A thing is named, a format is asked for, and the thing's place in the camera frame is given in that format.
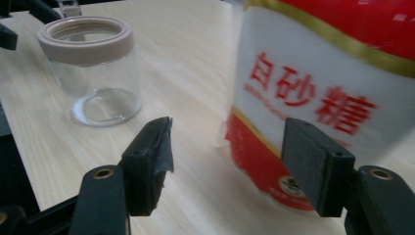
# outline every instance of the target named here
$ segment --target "beige plastic lid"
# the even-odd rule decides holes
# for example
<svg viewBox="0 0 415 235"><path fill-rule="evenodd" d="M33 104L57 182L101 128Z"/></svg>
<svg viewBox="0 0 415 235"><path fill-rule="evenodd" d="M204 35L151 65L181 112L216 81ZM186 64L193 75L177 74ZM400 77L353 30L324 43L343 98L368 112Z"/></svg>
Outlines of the beige plastic lid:
<svg viewBox="0 0 415 235"><path fill-rule="evenodd" d="M49 60L93 66L118 60L134 47L126 22L103 17L73 17L48 23L37 33Z"/></svg>

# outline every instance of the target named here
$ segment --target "black mount bracket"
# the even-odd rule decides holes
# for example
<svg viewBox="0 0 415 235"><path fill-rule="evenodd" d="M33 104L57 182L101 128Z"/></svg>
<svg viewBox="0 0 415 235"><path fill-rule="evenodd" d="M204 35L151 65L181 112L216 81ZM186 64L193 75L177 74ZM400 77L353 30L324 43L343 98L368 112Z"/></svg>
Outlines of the black mount bracket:
<svg viewBox="0 0 415 235"><path fill-rule="evenodd" d="M347 210L347 234L415 234L415 195L404 180L379 166L355 170L355 156L314 125L287 119L282 160L320 216Z"/></svg>
<svg viewBox="0 0 415 235"><path fill-rule="evenodd" d="M88 171L77 196L46 211L26 218L20 206L0 207L0 234L130 234L129 216L149 216L174 171L171 126L169 117L148 122L118 165Z"/></svg>

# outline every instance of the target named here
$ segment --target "jar rim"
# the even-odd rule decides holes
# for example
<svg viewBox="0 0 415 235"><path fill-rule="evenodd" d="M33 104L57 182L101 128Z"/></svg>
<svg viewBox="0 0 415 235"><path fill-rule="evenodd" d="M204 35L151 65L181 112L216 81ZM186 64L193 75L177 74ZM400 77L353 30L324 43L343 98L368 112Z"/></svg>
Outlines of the jar rim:
<svg viewBox="0 0 415 235"><path fill-rule="evenodd" d="M86 27L100 25L110 29L110 35L97 40L63 40L59 32L83 32ZM118 60L134 47L131 26L121 20L104 17L72 17L48 23L39 29L37 38L44 54L51 61L70 65L92 66Z"/></svg>

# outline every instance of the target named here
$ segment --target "red chinese characters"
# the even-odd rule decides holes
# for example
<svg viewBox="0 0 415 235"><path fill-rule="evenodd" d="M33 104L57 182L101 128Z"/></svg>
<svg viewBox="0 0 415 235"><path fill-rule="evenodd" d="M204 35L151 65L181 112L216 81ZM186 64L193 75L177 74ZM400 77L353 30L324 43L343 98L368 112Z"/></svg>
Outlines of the red chinese characters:
<svg viewBox="0 0 415 235"><path fill-rule="evenodd" d="M282 75L273 76L275 71ZM303 74L288 66L282 66L277 70L273 62L267 58L267 54L262 52L256 58L250 79L259 82L264 92L268 92L270 87L275 87L275 99L282 100L288 107L298 108L312 102L317 93L316 85L312 82L313 76ZM269 101L265 101L264 96L261 97L261 102L268 107ZM317 121L349 135L355 134L360 124L368 120L371 111L377 108L367 97L350 96L340 86L328 87L327 93L320 101L321 104L314 112Z"/></svg>
<svg viewBox="0 0 415 235"><path fill-rule="evenodd" d="M251 78L259 81L259 83L262 84L263 89L267 90L273 70L274 64L268 61L266 59L266 54L262 52L256 59Z"/></svg>
<svg viewBox="0 0 415 235"><path fill-rule="evenodd" d="M318 115L317 121L350 135L356 132L360 123L369 118L370 110L376 108L366 97L348 96L339 86L329 87L321 102L323 106L315 112Z"/></svg>
<svg viewBox="0 0 415 235"><path fill-rule="evenodd" d="M287 106L302 106L315 95L314 84L311 83L311 75L304 79L296 77L298 72L290 67L283 67L284 74L277 82L276 98L281 98Z"/></svg>

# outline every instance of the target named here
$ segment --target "white sugar package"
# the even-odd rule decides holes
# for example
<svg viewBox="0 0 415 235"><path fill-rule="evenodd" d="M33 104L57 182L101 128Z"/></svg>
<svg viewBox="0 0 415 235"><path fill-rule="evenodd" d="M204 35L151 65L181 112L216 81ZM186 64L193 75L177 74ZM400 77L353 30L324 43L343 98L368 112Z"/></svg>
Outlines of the white sugar package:
<svg viewBox="0 0 415 235"><path fill-rule="evenodd" d="M312 210L281 162L285 119L308 121L373 165L415 126L415 2L251 0L227 138L278 202Z"/></svg>

